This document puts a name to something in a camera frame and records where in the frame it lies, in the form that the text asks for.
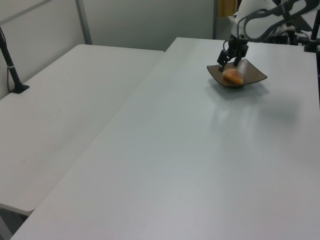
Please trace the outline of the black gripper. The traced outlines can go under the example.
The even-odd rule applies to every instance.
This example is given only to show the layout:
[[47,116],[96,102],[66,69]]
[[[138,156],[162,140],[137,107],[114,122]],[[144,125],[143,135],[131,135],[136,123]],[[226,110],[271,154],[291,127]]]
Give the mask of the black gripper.
[[233,66],[237,67],[240,61],[246,56],[249,46],[248,40],[231,36],[223,43],[223,50],[220,52],[217,63],[219,64],[218,70],[222,73],[226,64],[235,57]]

